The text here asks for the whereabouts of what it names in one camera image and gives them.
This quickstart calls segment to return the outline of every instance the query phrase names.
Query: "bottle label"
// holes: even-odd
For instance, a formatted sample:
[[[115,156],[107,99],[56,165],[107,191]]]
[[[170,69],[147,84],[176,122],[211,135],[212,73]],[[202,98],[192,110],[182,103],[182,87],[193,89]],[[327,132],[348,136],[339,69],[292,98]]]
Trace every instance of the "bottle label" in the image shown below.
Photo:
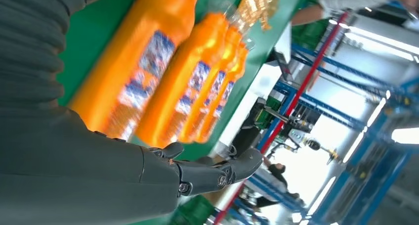
[[[217,106],[217,108],[214,111],[214,116],[217,118],[220,118],[221,113],[225,107],[225,105],[227,104],[228,101],[228,97],[230,96],[231,90],[233,89],[234,86],[234,82],[229,82],[227,85],[227,88],[224,91],[224,94],[221,98],[221,101],[219,103],[219,105]]]
[[[156,31],[138,61],[134,75],[120,93],[119,102],[143,109],[165,72],[174,49],[173,42],[162,32]]]
[[[186,89],[185,94],[176,105],[177,112],[182,114],[189,114],[191,112],[191,106],[198,97],[209,72],[210,67],[207,64],[204,62],[198,63],[191,79],[189,80],[188,88]]]
[[[204,103],[205,107],[208,107],[211,104],[211,102],[217,98],[218,94],[220,93],[220,87],[224,81],[224,78],[225,78],[225,72],[219,71],[217,78],[212,84],[211,91],[208,94],[208,98],[205,100],[205,103]]]

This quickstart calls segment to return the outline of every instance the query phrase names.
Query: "industrial machine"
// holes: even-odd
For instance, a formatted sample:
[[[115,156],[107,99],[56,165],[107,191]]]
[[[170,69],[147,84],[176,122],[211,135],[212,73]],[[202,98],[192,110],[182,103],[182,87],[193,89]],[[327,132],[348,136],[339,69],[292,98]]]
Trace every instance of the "industrial machine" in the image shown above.
[[[284,121],[285,125],[281,131],[281,135],[290,139],[290,141],[293,143],[293,145],[288,145],[284,142],[276,140],[277,145],[271,149],[271,152],[268,154],[268,158],[272,157],[276,150],[279,148],[285,148],[291,152],[297,153],[300,148],[308,146],[315,151],[322,150],[327,152],[330,156],[327,164],[330,164],[332,161],[342,164],[342,158],[338,155],[336,149],[332,150],[326,148],[313,138],[313,136],[310,134],[311,130],[313,129],[313,125],[311,123],[294,116],[290,116],[289,118],[285,117],[266,105],[263,107],[258,106],[258,108],[262,108],[262,110],[268,112],[272,116]]]

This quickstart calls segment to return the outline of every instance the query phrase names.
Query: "blue metal frame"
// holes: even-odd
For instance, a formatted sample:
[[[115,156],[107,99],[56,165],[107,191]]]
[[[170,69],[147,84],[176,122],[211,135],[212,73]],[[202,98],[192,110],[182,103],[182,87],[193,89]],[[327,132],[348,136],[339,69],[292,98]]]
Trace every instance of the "blue metal frame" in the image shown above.
[[[377,194],[370,204],[370,206],[367,208],[367,210],[364,212],[363,217],[359,220],[359,225],[366,225],[370,218],[373,216],[374,212],[378,208],[380,202],[384,198],[384,196],[387,194],[387,191],[390,189],[390,187],[393,185],[393,183],[398,178],[399,174],[403,170],[404,166],[407,164],[407,162],[410,160],[410,157],[412,155],[412,152],[407,151],[404,153],[403,157],[400,159],[397,166],[394,168],[393,172],[391,173],[390,177],[381,185],[379,190],[377,191]]]
[[[303,48],[298,45],[292,45],[293,52],[298,54],[297,56],[292,56],[293,59],[300,61],[307,65],[312,65],[312,60],[305,56],[305,54],[316,56],[317,53],[306,48]],[[405,96],[412,100],[419,100],[419,95],[413,94],[408,92],[408,88],[413,85],[419,84],[419,78],[412,79],[404,84],[399,86],[393,86],[388,84],[380,79],[377,79],[371,75],[365,74],[361,71],[353,69],[347,65],[341,64],[335,60],[325,57],[323,59],[324,62],[332,64],[342,70],[360,76],[364,79],[367,79],[373,83],[379,85],[379,87],[375,86],[368,86],[360,83],[356,83],[351,81],[347,78],[344,78],[340,75],[337,75],[331,71],[328,71],[324,68],[319,68],[319,71],[325,74],[328,74],[334,78],[337,78],[347,84],[355,86],[357,88],[363,89],[366,92],[370,92],[374,95],[380,97],[386,97],[385,92],[389,90],[391,92],[391,98],[387,101],[387,105],[391,105],[392,107],[394,104],[396,106],[403,107],[406,109],[405,105],[401,105],[400,101],[393,100],[399,96]],[[284,95],[288,95],[286,100],[284,101],[283,105],[280,108],[280,114],[284,115],[287,108],[289,107],[292,99],[295,96],[296,89],[292,86],[278,82],[275,87],[280,93]],[[362,132],[366,126],[366,124],[358,119],[355,119],[349,115],[344,114],[343,112],[307,95],[303,94],[301,96],[301,100],[299,104],[302,104],[310,109],[316,110],[317,112],[351,128],[358,132]],[[267,133],[262,138],[261,142],[258,145],[258,149],[260,149],[267,139],[269,138],[272,131],[276,128],[277,124],[279,123],[279,119],[275,119],[271,126],[269,127]],[[390,186],[394,183],[396,178],[398,177],[399,173],[401,172],[403,166],[409,160],[410,155],[413,152],[417,152],[418,148],[415,148],[416,145],[405,145],[405,144],[398,144],[395,143],[388,135],[382,132],[382,129],[386,125],[388,121],[388,116],[385,113],[385,110],[382,110],[373,124],[368,128],[368,131],[364,134],[364,138],[362,139],[361,143],[358,145],[357,149],[355,150],[354,154],[348,160],[349,165],[358,165],[360,162],[363,161],[364,156],[366,155],[367,151],[373,145],[377,139],[381,139],[381,143],[385,144],[392,144],[395,147],[388,148],[388,151],[383,156],[382,160],[377,164],[375,169],[372,171],[371,175],[369,175],[364,181],[362,181],[362,187],[355,198],[350,210],[347,212],[346,216],[342,218],[341,225],[356,223],[359,225],[364,225],[367,221],[371,218],[372,214],[376,210],[377,206],[379,205],[380,201],[385,196],[386,192],[390,188]],[[344,171],[342,174],[336,179],[334,182],[331,190],[329,191],[328,195],[325,197],[317,211],[312,215],[310,224],[322,224],[323,219],[328,214],[328,210],[330,207],[336,202],[339,198],[340,194],[342,193],[342,188],[352,179],[352,175]],[[266,181],[260,178],[258,175],[249,178],[249,181],[255,184],[256,186],[262,188],[263,190],[269,192],[272,197],[281,201],[281,203],[288,209],[292,210],[293,212],[299,212],[304,216],[307,215],[307,210],[292,200],[290,200],[287,196],[283,195],[281,192],[277,191],[275,188],[270,187]]]
[[[246,221],[244,218],[243,218],[243,216],[241,215],[241,214],[239,214],[239,212],[237,212],[236,210],[234,210],[234,209],[229,209],[228,210],[228,213],[229,214],[231,214],[235,219],[237,219],[237,220],[239,220],[239,221],[241,221],[243,224],[245,224],[245,225],[251,225],[251,224],[249,224],[248,223],[248,221]]]
[[[308,54],[308,55],[311,55],[311,56],[317,56],[317,53],[315,51],[311,51],[309,49],[303,48],[303,47],[301,47],[299,45],[296,45],[296,44],[292,44],[292,50],[295,53],[297,53],[298,55],[300,55],[300,56],[302,56],[304,53],[305,54]],[[307,65],[311,65],[311,63],[312,63],[311,60],[309,60],[307,57],[305,57],[304,59],[301,59],[299,57],[293,56],[292,58],[295,59],[295,60],[297,60],[297,61],[299,61],[299,62],[301,62],[301,63],[307,64]],[[363,72],[361,72],[359,70],[356,70],[354,68],[351,68],[351,67],[349,67],[349,66],[347,66],[345,64],[339,63],[339,62],[337,62],[337,61],[335,61],[335,60],[333,60],[331,58],[324,57],[323,58],[323,61],[326,62],[326,63],[329,63],[329,64],[331,64],[331,65],[333,65],[333,66],[335,66],[337,68],[340,68],[340,69],[343,69],[343,70],[345,70],[347,72],[350,72],[352,74],[355,74],[355,75],[357,75],[359,77],[362,77],[364,79],[370,80],[373,83],[377,83],[377,84],[381,85],[381,87],[367,86],[367,85],[364,85],[364,84],[352,82],[352,81],[350,81],[350,80],[348,80],[346,78],[343,78],[342,76],[339,76],[339,75],[337,75],[335,73],[332,73],[332,72],[330,72],[330,71],[328,71],[328,70],[326,70],[324,68],[319,68],[318,69],[319,71],[324,72],[325,74],[328,74],[328,75],[330,75],[332,77],[335,77],[335,78],[337,78],[337,79],[339,79],[341,81],[344,81],[344,82],[346,82],[348,84],[351,84],[351,85],[353,85],[355,87],[358,87],[360,89],[366,90],[366,91],[368,91],[370,93],[373,93],[373,94],[377,94],[377,92],[381,92],[381,91],[385,92],[385,91],[389,90],[393,94],[403,95],[403,96],[406,96],[406,97],[411,98],[414,101],[419,101],[419,95],[408,92],[407,89],[404,88],[404,87],[394,86],[394,85],[389,84],[389,83],[387,83],[385,81],[382,81],[382,80],[380,80],[378,78],[375,78],[375,77],[373,77],[373,76],[371,76],[369,74],[363,73]]]
[[[287,111],[288,107],[291,105],[291,102],[293,101],[293,98],[294,98],[296,92],[297,92],[296,89],[290,90],[287,99],[284,101],[284,103],[281,105],[281,107],[279,109],[279,113],[281,115],[284,115],[285,112]],[[262,147],[265,145],[266,141],[268,141],[269,136],[275,130],[276,126],[279,124],[279,121],[280,121],[279,119],[276,119],[276,118],[274,119],[272,124],[269,126],[266,134],[263,136],[262,140],[257,145],[256,148],[258,150],[261,150]]]
[[[240,199],[236,199],[235,201],[234,201],[234,204],[236,205],[236,206],[238,206],[239,208],[241,208],[241,209],[244,209],[246,212],[248,212],[249,214],[251,214],[252,215],[252,217],[254,217],[254,218],[256,218],[256,220],[258,220],[262,225],[269,225],[269,223],[267,223],[265,220],[263,220],[262,218],[260,218],[259,216],[257,216],[256,214],[254,214],[254,211],[253,211],[253,209],[251,209],[251,208],[249,208],[249,207],[247,207],[245,204],[243,204],[241,201],[240,201]]]
[[[408,88],[410,88],[412,86],[415,86],[415,85],[419,85],[419,77],[415,77],[415,78],[403,83],[401,85],[401,87],[407,90]]]
[[[274,90],[279,91],[281,93],[285,93],[284,90],[286,92],[292,92],[292,91],[295,91],[296,89],[293,88],[292,86],[286,84],[286,83],[277,82],[276,85],[274,86]],[[327,117],[329,117],[329,118],[331,118],[331,119],[333,119],[333,120],[335,120],[335,121],[337,121],[337,122],[339,122],[343,125],[346,125],[351,129],[362,131],[364,129],[364,127],[366,126],[366,124],[361,122],[360,120],[355,119],[355,118],[343,113],[342,111],[340,111],[340,110],[338,110],[338,109],[336,109],[336,108],[334,108],[330,105],[327,105],[326,103],[324,103],[322,101],[319,101],[319,100],[315,99],[314,97],[309,96],[305,93],[303,93],[301,95],[300,99],[303,99],[303,100],[300,101],[300,104],[305,104],[309,108],[311,108],[311,109],[313,109],[313,110],[315,110],[315,111],[317,111],[321,114],[324,114],[325,116],[327,116]],[[347,122],[333,116],[332,114],[328,113],[327,111],[319,109],[318,107],[321,107],[321,108],[323,108],[323,109],[325,109],[329,112],[332,112],[332,113],[335,113],[335,114],[339,115],[341,118],[347,120]]]

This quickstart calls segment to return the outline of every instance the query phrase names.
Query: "robotic hand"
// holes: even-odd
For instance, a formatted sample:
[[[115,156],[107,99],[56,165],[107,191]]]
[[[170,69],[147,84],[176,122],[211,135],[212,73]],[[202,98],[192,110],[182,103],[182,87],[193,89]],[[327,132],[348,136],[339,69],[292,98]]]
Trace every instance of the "robotic hand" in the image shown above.
[[[180,143],[172,143],[164,149],[151,148],[156,156],[169,159],[176,165],[179,174],[178,196],[191,196],[225,188],[250,177],[261,165],[262,155],[256,149],[248,149],[236,160],[227,160],[213,165],[200,162],[173,160],[183,151]]]
[[[214,165],[177,161],[179,144],[149,150],[107,138],[59,106],[70,16],[93,1],[0,0],[0,224],[131,224],[262,163],[255,150]]]

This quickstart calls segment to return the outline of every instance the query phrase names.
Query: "factory worker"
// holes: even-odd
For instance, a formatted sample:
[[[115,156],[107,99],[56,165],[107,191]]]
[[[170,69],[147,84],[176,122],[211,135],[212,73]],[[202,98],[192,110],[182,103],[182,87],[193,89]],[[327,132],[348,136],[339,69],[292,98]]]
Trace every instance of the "factory worker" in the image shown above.
[[[374,8],[392,0],[317,0],[319,4],[299,10],[292,19],[293,25],[303,25],[321,19],[330,18],[334,13],[347,9],[359,10],[365,7]],[[407,11],[417,15],[419,0],[397,0]]]

